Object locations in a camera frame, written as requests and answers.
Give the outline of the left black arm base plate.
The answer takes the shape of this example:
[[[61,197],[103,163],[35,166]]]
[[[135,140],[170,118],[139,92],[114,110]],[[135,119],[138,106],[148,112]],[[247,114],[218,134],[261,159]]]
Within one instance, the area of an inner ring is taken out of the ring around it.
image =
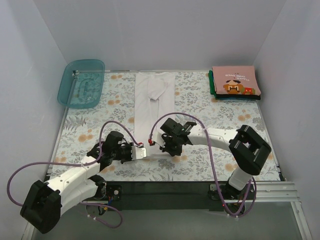
[[[100,200],[105,201],[120,201],[122,197],[122,186],[121,185],[105,185],[101,189]]]

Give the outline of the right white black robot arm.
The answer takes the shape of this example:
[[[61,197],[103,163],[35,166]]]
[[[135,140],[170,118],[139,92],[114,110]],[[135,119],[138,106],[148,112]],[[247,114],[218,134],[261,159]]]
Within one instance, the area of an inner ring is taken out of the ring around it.
[[[160,127],[162,152],[179,156],[183,145],[203,145],[232,153],[237,167],[222,187],[224,194],[238,195],[253,176],[258,176],[268,156],[270,145],[249,125],[239,129],[205,128],[200,123],[186,122],[184,125],[168,118]]]

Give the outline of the white t shirt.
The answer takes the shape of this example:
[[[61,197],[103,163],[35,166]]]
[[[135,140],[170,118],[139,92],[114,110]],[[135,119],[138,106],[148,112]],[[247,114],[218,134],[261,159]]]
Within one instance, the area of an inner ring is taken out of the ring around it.
[[[162,158],[159,147],[150,146],[149,135],[154,123],[175,111],[175,74],[172,72],[138,72],[134,86],[134,137],[144,144],[148,157]]]

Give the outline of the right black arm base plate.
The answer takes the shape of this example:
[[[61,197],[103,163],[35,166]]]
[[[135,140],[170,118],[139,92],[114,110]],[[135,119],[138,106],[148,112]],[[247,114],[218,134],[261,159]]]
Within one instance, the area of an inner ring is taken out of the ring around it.
[[[238,201],[238,200],[243,200],[246,190],[248,188],[248,184],[244,187],[243,190],[239,191],[234,189],[233,187],[226,186],[226,184],[221,184],[220,186],[221,194],[224,198],[224,200],[230,200],[230,201]],[[254,197],[254,186],[251,184],[249,186],[249,192],[247,194],[247,199],[252,200]],[[219,201],[221,198],[218,194],[217,186],[215,184],[210,184],[209,185],[209,190],[208,190],[208,197],[211,200],[214,201]]]

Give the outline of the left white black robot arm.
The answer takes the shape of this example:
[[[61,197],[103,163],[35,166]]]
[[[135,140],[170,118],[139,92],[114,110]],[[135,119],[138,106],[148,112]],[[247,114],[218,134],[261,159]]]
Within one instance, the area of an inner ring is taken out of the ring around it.
[[[133,148],[133,142],[127,142],[123,134],[111,131],[106,140],[86,153],[79,166],[71,167],[48,181],[34,182],[20,215],[40,233],[46,234],[66,211],[80,202],[89,198],[110,198],[107,182],[99,173],[113,161],[132,161]]]

